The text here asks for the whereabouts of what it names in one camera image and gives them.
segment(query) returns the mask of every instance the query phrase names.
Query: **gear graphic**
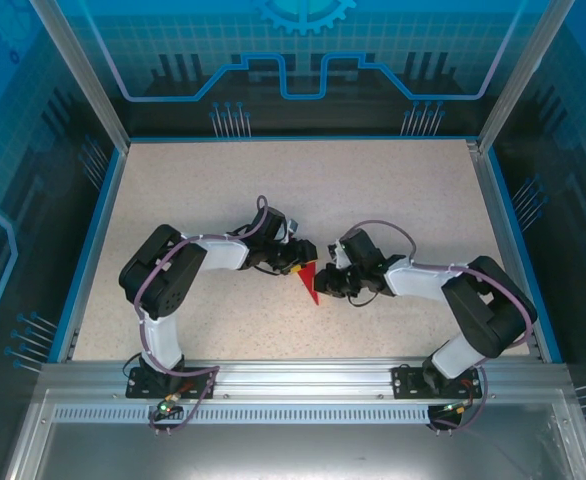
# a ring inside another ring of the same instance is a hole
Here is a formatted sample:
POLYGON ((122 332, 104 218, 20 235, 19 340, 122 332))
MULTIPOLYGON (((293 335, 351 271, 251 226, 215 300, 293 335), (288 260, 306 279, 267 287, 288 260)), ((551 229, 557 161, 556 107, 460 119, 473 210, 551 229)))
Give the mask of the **gear graphic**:
POLYGON ((253 0, 262 12, 262 20, 270 20, 273 28, 283 27, 287 34, 309 30, 319 34, 333 28, 335 20, 344 20, 346 10, 355 8, 355 0, 253 0))
POLYGON ((0 0, 0 37, 17 49, 33 29, 33 10, 28 0, 0 0))

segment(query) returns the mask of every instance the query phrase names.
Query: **red triangular object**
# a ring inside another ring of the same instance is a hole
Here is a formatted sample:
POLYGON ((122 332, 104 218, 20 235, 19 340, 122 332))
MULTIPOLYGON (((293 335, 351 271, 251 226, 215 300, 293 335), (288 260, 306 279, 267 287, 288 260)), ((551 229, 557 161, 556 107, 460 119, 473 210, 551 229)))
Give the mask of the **red triangular object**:
POLYGON ((304 285, 313 297, 313 301, 315 302, 315 304, 319 305, 320 299, 317 295, 317 292, 315 291, 315 288, 313 288, 313 281, 315 280, 315 263, 316 262, 307 263, 302 270, 297 272, 297 274, 302 279, 302 282, 304 282, 304 285))

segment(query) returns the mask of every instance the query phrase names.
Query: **white arm segment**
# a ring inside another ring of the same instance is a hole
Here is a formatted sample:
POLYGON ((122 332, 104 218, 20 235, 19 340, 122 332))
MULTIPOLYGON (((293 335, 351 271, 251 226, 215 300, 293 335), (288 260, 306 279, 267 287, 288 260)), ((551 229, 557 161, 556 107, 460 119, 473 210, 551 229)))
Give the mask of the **white arm segment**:
MULTIPOLYGON (((249 249, 238 240, 198 240, 193 242, 206 250, 206 257, 200 266, 203 270, 237 270, 246 260, 249 249)), ((153 356, 167 369, 172 369, 182 359, 182 349, 177 341, 177 318, 174 312, 167 317, 152 320, 144 318, 144 328, 149 348, 153 356)), ((142 352, 144 361, 157 370, 148 358, 147 352, 142 352)))
MULTIPOLYGON (((411 265, 408 258, 395 262, 384 275, 394 295, 414 295, 447 303, 442 286, 461 272, 421 270, 411 265)), ((484 359, 461 333, 446 342, 433 355, 433 365, 448 379, 457 378, 462 372, 484 359)))

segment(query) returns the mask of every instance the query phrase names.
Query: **work surface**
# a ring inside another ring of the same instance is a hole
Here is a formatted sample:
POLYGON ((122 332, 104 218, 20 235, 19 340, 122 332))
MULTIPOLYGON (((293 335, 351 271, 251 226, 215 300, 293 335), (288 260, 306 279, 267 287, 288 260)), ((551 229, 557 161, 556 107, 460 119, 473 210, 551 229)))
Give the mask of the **work surface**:
MULTIPOLYGON (((318 268, 328 244, 372 218, 408 230, 422 263, 499 260, 464 140, 134 144, 73 358, 125 359, 140 350, 118 275, 158 225, 234 230, 253 219, 259 194, 298 221, 297 236, 317 245, 318 268)), ((367 231, 386 256, 408 254, 394 230, 367 231)), ((191 359, 426 356, 459 332, 445 304, 379 296, 354 308, 321 296, 318 307, 297 275, 255 270, 201 273, 177 315, 191 359)))

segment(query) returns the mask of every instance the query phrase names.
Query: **blue enclosure wall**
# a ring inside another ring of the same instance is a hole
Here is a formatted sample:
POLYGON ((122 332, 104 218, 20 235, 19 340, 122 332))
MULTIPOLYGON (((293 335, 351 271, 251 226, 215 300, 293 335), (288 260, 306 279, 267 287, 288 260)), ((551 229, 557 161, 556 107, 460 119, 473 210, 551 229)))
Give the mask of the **blue enclosure wall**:
POLYGON ((561 353, 586 385, 586 0, 575 2, 495 152, 561 353))
POLYGON ((55 329, 113 153, 28 1, 0 2, 0 477, 50 347, 18 316, 55 329))
POLYGON ((63 0, 133 136, 475 135, 547 0, 63 0))

